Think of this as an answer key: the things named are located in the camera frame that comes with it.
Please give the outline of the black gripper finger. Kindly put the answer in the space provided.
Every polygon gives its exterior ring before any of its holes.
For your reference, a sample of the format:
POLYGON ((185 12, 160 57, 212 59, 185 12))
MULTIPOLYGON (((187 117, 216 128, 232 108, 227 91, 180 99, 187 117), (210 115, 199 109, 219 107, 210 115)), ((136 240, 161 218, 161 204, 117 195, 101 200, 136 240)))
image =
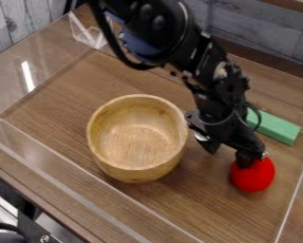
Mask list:
POLYGON ((250 168, 255 162, 255 160, 262 160, 266 156, 264 152, 252 152, 239 150, 235 154, 236 156, 236 165, 240 169, 250 168))
POLYGON ((212 155, 216 152, 222 142, 212 138, 207 133, 196 129, 193 126, 189 129, 192 130, 192 134, 197 143, 200 144, 203 149, 212 155))

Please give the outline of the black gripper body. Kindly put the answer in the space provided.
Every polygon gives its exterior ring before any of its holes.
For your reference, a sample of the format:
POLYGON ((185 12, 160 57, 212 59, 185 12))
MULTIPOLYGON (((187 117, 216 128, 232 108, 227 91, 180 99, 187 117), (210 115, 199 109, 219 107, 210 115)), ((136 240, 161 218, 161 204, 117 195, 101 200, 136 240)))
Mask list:
POLYGON ((223 121, 210 122, 200 118, 197 110, 185 113, 188 127, 192 126, 236 151, 266 152, 266 146, 246 122, 247 109, 235 108, 223 121))

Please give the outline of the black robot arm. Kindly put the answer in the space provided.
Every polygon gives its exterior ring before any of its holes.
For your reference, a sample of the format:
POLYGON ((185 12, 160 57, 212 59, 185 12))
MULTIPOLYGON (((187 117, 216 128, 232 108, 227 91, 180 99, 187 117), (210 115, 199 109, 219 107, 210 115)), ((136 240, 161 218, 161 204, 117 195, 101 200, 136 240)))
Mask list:
POLYGON ((247 124, 250 80, 211 34, 196 24, 184 0, 88 0, 93 18, 117 59, 136 70, 168 68, 189 90, 195 109, 185 121, 210 153, 236 150, 236 166, 248 169, 266 146, 247 124))

